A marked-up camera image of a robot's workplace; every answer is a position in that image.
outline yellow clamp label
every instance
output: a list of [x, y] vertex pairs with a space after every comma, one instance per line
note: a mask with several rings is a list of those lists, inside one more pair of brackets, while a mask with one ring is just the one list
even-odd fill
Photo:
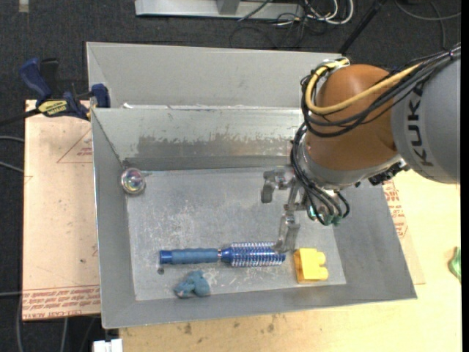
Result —
[[67, 104], [68, 102], [66, 100], [50, 99], [46, 100], [37, 109], [39, 109], [39, 111], [41, 111], [43, 114], [52, 116], [58, 114], [59, 112], [67, 111]]

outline yellow cable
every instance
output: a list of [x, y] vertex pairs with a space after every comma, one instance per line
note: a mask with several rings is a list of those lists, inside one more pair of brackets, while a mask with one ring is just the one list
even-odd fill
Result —
[[375, 84], [374, 86], [370, 87], [369, 89], [366, 89], [365, 91], [362, 91], [360, 94], [354, 95], [351, 98], [348, 98], [344, 100], [341, 103], [335, 104], [333, 106], [329, 107], [318, 107], [315, 106], [312, 101], [311, 101], [311, 94], [313, 91], [314, 85], [317, 83], [317, 80], [321, 74], [323, 74], [327, 69], [331, 69], [328, 67], [328, 65], [336, 64], [336, 62], [332, 62], [326, 65], [323, 65], [322, 67], [319, 67], [315, 72], [314, 75], [311, 77], [309, 80], [309, 83], [306, 87], [305, 91], [305, 102], [306, 106], [308, 109], [313, 112], [314, 114], [319, 114], [319, 115], [324, 115], [324, 114], [331, 114], [334, 112], [341, 111], [342, 109], [345, 109], [355, 102], [359, 101], [360, 99], [366, 98], [367, 96], [371, 95], [372, 93], [379, 91], [385, 87], [392, 87], [394, 84], [399, 82], [401, 79], [403, 79], [405, 76], [407, 76], [409, 73], [411, 73], [413, 70], [415, 70], [420, 64], [413, 65], [412, 67], [409, 67], [407, 69], [404, 69], [403, 71], [385, 79], [384, 81], [381, 81], [378, 84]]

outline blue brush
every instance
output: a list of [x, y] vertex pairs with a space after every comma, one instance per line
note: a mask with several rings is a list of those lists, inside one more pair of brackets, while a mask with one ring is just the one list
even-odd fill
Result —
[[285, 261], [285, 254], [272, 249], [273, 242], [232, 243], [224, 249], [161, 250], [160, 264], [230, 263], [233, 267], [277, 266]]

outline clamp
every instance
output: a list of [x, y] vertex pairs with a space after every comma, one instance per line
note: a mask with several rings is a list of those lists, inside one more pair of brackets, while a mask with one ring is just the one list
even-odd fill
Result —
[[[53, 98], [52, 89], [56, 89], [55, 75], [58, 68], [56, 60], [45, 60], [41, 62], [41, 69], [38, 58], [32, 58], [25, 62], [20, 68], [20, 77], [24, 83], [39, 94], [36, 101], [34, 113], [42, 113], [47, 117], [77, 117], [83, 120], [90, 120], [91, 108], [108, 108], [111, 105], [108, 90], [103, 84], [95, 84], [91, 91], [77, 95], [75, 91], [66, 91], [61, 98]], [[80, 102], [80, 98], [89, 97], [92, 104], [88, 109]]]

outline yellow block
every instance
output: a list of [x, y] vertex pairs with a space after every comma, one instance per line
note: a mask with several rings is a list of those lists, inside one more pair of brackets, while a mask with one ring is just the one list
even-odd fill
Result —
[[325, 255], [313, 248], [299, 248], [293, 254], [295, 259], [296, 279], [298, 283], [326, 280], [329, 277], [325, 264]]

